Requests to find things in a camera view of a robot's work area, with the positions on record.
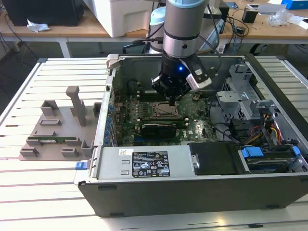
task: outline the black case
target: black case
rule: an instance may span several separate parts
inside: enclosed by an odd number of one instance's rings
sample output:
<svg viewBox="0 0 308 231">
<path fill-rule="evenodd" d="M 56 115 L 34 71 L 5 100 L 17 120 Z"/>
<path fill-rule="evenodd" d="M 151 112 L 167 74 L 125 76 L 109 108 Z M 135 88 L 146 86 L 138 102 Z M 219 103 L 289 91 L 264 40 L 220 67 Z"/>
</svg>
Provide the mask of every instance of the black case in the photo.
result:
<svg viewBox="0 0 308 231">
<path fill-rule="evenodd" d="M 33 23 L 77 26 L 83 15 L 82 0 L 2 0 L 15 26 Z"/>
</svg>

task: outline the gray post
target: gray post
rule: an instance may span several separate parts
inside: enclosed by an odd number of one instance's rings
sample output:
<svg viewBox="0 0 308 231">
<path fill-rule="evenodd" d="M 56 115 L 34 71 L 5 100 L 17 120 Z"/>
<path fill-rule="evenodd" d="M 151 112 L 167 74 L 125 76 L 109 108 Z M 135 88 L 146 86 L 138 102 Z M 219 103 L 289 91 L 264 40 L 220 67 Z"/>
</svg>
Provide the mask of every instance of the gray post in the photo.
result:
<svg viewBox="0 0 308 231">
<path fill-rule="evenodd" d="M 78 97 L 79 87 L 69 86 L 66 90 L 66 95 L 71 98 L 75 113 L 77 115 L 80 126 L 86 125 L 86 108 L 84 104 L 80 102 Z"/>
</svg>

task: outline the plastic bag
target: plastic bag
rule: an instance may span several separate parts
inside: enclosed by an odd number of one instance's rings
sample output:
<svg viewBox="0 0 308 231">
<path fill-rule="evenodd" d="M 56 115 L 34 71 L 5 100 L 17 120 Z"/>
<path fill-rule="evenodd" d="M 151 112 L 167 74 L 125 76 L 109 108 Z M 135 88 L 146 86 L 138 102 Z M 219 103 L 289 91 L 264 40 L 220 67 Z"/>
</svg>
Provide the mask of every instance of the plastic bag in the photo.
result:
<svg viewBox="0 0 308 231">
<path fill-rule="evenodd" d="M 270 26 L 281 26 L 281 25 L 289 25 L 289 23 L 287 22 L 287 20 L 289 19 L 289 17 L 292 14 L 288 13 L 288 11 L 286 9 L 283 10 L 279 10 L 277 11 L 276 14 L 271 14 L 268 18 L 267 18 L 267 23 Z"/>
</svg>

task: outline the green circuit board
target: green circuit board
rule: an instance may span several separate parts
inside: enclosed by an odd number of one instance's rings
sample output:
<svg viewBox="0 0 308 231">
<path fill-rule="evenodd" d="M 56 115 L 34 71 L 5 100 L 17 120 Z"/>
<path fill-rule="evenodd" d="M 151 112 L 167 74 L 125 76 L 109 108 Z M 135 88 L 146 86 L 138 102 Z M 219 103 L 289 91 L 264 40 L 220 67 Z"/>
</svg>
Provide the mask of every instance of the green circuit board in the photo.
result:
<svg viewBox="0 0 308 231">
<path fill-rule="evenodd" d="M 190 142 L 217 141 L 213 125 L 208 121 L 207 100 L 193 100 L 195 93 L 186 94 L 170 107 L 159 98 L 130 96 L 116 105 L 118 143 L 120 146 L 186 145 Z M 141 127 L 145 124 L 176 125 L 175 137 L 145 139 Z"/>
</svg>

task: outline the regulatory label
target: regulatory label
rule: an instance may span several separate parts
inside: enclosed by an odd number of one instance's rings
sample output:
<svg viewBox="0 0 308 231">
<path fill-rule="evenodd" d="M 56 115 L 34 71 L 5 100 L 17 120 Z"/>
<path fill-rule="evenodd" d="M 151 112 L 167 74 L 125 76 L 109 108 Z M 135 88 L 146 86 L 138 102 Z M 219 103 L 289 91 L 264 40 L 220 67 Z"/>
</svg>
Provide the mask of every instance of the regulatory label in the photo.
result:
<svg viewBox="0 0 308 231">
<path fill-rule="evenodd" d="M 168 152 L 133 152 L 132 176 L 170 177 Z"/>
<path fill-rule="evenodd" d="M 120 149 L 119 155 L 133 155 L 133 149 Z"/>
</svg>

